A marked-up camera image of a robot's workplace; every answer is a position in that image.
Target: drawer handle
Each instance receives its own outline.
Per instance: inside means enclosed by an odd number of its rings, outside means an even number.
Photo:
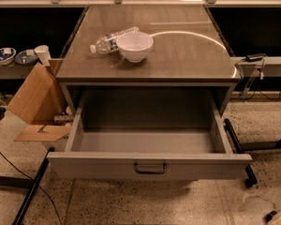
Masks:
[[[167,164],[163,163],[162,170],[160,171],[145,171],[145,170],[139,170],[138,163],[134,163],[134,171],[135,173],[139,173],[139,174],[163,174],[167,171]]]

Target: speckled floor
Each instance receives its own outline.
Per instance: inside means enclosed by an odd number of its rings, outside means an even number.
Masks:
[[[241,143],[281,137],[281,101],[231,102],[229,118]],[[38,142],[14,142],[26,124],[10,112],[0,122],[0,150],[20,170],[35,176],[46,154]],[[259,225],[272,210],[281,210],[281,150],[252,152],[259,183],[235,180],[194,182],[102,182],[59,178],[49,165],[41,186],[50,194],[62,224]],[[0,175],[22,177],[0,156]],[[0,225],[11,224],[25,189],[0,187]],[[52,203],[40,189],[22,222],[60,224]]]

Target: drawer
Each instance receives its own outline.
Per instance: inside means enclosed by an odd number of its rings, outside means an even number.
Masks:
[[[64,152],[49,153],[68,178],[235,179],[251,161],[233,154],[212,90],[88,87]]]

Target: paper cup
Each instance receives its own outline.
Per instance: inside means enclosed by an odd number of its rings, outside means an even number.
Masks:
[[[35,52],[43,65],[49,65],[49,60],[51,59],[49,47],[46,45],[40,45],[35,48]]]

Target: white bowl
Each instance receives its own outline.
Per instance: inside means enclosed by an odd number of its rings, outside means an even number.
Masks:
[[[125,59],[131,63],[139,63],[151,51],[154,41],[148,34],[131,32],[119,36],[116,44]]]
[[[16,50],[12,48],[0,49],[0,65],[6,66],[13,62]]]

